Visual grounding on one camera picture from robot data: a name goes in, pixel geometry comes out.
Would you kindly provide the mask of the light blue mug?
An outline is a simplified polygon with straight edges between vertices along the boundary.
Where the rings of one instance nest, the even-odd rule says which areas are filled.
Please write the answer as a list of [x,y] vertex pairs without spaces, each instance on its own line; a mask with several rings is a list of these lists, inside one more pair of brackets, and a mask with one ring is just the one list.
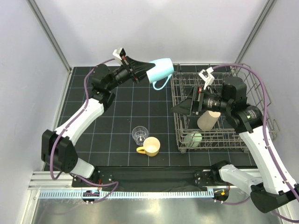
[[[156,91],[162,90],[171,79],[174,72],[172,60],[170,58],[161,58],[151,61],[155,66],[146,72],[149,82]],[[156,87],[156,83],[165,79],[161,87]]]

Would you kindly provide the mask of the beige paper cup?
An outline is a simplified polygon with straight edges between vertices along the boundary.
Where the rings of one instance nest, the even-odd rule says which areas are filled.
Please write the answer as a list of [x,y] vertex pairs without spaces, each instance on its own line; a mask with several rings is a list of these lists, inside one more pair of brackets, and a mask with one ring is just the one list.
[[202,131],[210,131],[218,121],[221,113],[213,111],[205,111],[197,121],[199,129]]

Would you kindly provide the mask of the pale green cup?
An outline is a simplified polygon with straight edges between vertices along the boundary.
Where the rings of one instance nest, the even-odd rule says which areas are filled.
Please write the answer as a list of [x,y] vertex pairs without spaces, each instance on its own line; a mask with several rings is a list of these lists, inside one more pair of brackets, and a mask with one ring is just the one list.
[[189,133],[184,137],[184,145],[187,148],[197,148],[202,141],[202,134],[199,132]]

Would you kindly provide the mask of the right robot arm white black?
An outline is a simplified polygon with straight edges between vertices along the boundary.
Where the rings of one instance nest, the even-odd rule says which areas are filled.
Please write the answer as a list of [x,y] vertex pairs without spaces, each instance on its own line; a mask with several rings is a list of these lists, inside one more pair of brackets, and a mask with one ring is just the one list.
[[269,130],[263,126],[265,116],[247,102],[247,86],[239,77],[223,79],[221,93],[192,87],[188,96],[172,107],[172,112],[197,115],[201,111],[222,113],[249,149],[260,177],[256,178],[236,168],[228,161],[211,166],[210,179],[216,185],[235,185],[248,194],[262,213],[273,211],[299,195],[299,185],[289,175],[271,141]]

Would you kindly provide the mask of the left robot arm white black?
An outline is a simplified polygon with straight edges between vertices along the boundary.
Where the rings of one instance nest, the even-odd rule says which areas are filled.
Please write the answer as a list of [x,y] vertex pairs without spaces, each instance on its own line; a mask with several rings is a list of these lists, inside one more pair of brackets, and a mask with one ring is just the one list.
[[41,159],[50,167],[50,176],[56,180],[53,170],[72,174],[89,186],[99,181],[96,167],[79,158],[75,145],[83,132],[111,106],[115,94],[113,89],[132,81],[141,82],[156,68],[157,63],[140,62],[128,56],[118,58],[120,67],[111,71],[106,62],[96,65],[87,74],[93,78],[92,89],[85,89],[86,100],[83,105],[61,126],[55,130],[45,130],[42,134]]

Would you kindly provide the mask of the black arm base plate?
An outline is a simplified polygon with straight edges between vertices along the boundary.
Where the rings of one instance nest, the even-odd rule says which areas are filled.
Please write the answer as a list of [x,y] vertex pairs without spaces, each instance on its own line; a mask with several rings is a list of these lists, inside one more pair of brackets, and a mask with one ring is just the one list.
[[222,186],[216,171],[202,166],[175,167],[104,167],[97,166],[98,174],[90,179],[97,184],[119,183],[119,192],[187,192],[204,191]]

